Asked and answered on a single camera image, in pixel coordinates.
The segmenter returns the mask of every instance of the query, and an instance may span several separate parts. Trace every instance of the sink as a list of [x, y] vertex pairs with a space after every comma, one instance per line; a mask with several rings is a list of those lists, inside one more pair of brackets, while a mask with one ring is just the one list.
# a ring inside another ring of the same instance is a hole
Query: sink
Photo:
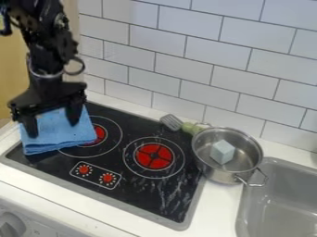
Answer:
[[[317, 170], [265, 157], [264, 187], [244, 187], [235, 223], [238, 237], [317, 237]], [[251, 178], [260, 181], [257, 172]]]

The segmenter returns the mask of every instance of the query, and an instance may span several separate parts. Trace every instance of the subway tile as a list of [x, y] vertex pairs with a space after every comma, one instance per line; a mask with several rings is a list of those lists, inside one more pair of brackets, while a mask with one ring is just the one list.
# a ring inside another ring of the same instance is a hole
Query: subway tile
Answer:
[[164, 6], [159, 11], [158, 27], [165, 31], [218, 40], [221, 24], [220, 16]]
[[153, 70], [154, 68], [154, 52], [110, 42], [104, 42], [104, 46], [105, 60], [107, 61], [140, 69]]
[[252, 51], [248, 71], [313, 85], [317, 83], [317, 61], [262, 50]]
[[94, 56], [98, 58], [103, 58], [104, 56], [102, 40], [81, 36], [81, 47], [82, 54], [86, 56]]
[[128, 67], [104, 60], [82, 56], [86, 73], [119, 82], [128, 82]]
[[221, 41], [288, 53], [294, 33], [289, 27], [224, 18]]
[[317, 32], [298, 30], [290, 53], [317, 59]]
[[156, 72], [209, 84], [213, 66], [176, 56], [157, 54]]
[[223, 126], [238, 129], [252, 136], [259, 137], [264, 126], [264, 120], [236, 114], [215, 107], [207, 107], [205, 122], [213, 126]]
[[317, 152], [317, 133], [267, 122], [262, 139], [283, 143], [312, 152]]
[[131, 26], [131, 45], [170, 55], [184, 54], [185, 36]]
[[152, 93], [131, 85], [106, 80], [106, 95], [129, 101], [141, 106], [151, 107]]
[[102, 0], [89, 0], [89, 1], [79, 0], [78, 1], [79, 12], [101, 18], [102, 16], [101, 1]]
[[104, 18], [157, 27], [159, 7], [131, 0], [103, 0]]
[[180, 80], [140, 69], [130, 69], [130, 84], [154, 92], [177, 96]]
[[308, 109], [300, 128], [317, 132], [317, 111]]
[[272, 99], [278, 79], [240, 70], [215, 67], [212, 84], [224, 89]]
[[235, 69], [246, 69], [250, 49], [188, 37], [186, 57]]
[[177, 116], [201, 121], [203, 119], [205, 107], [194, 102], [154, 93], [153, 108]]
[[261, 20], [286, 26], [317, 30], [314, 1], [266, 0]]
[[296, 127], [299, 126], [305, 113], [305, 109], [301, 107], [290, 106], [245, 94], [241, 94], [236, 111], [245, 115]]
[[177, 6], [180, 8], [187, 8], [190, 7], [191, 0], [142, 0], [142, 2], [148, 2], [152, 4], [159, 4], [165, 6]]
[[228, 110], [235, 110], [238, 93], [225, 91], [208, 85], [183, 81], [181, 98], [198, 102], [208, 106], [216, 106]]
[[80, 15], [81, 34], [102, 40], [128, 43], [128, 24]]
[[193, 0], [193, 9], [242, 19], [259, 19], [263, 0]]
[[105, 93], [105, 79], [84, 74], [83, 80], [87, 83], [87, 89], [89, 91], [100, 93], [100, 94]]
[[317, 87], [292, 81], [281, 81], [275, 100], [317, 109]]

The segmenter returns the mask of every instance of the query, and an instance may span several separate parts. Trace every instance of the stainless steel pot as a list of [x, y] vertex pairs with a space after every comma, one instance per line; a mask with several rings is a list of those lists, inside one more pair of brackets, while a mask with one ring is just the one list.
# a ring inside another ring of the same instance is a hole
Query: stainless steel pot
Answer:
[[[233, 160], [224, 165], [220, 165], [209, 156], [212, 145], [222, 139], [236, 148]], [[260, 145], [242, 131], [209, 125], [209, 128], [194, 135], [192, 149], [196, 156], [197, 167], [212, 181], [225, 184], [244, 183], [247, 186], [261, 187], [268, 180], [259, 168], [263, 159]], [[255, 171], [262, 174], [263, 182], [248, 182]]]

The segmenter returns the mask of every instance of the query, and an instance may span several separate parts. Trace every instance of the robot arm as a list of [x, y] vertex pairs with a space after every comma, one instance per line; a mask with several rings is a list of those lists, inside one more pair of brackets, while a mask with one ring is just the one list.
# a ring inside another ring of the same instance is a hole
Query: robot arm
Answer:
[[[69, 20], [59, 0], [0, 0], [4, 28], [0, 36], [18, 27], [29, 48], [27, 66], [30, 86], [26, 92], [8, 103], [13, 120], [22, 123], [31, 137], [38, 135], [36, 116], [66, 108], [70, 124], [77, 124], [86, 101], [83, 82], [64, 82], [64, 73], [71, 76], [84, 71], [84, 63], [76, 57], [78, 43], [72, 39]], [[71, 60], [82, 67], [75, 72], [64, 68]]]

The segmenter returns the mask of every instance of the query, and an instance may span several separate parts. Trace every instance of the blue towel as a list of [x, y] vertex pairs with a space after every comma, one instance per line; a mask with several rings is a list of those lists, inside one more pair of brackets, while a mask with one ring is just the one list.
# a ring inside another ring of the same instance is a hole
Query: blue towel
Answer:
[[37, 124], [39, 135], [36, 138], [29, 137], [24, 126], [19, 124], [23, 150], [27, 156], [91, 143], [96, 139], [94, 126], [85, 106], [80, 121], [73, 127], [66, 117], [65, 108], [43, 113], [37, 119]]

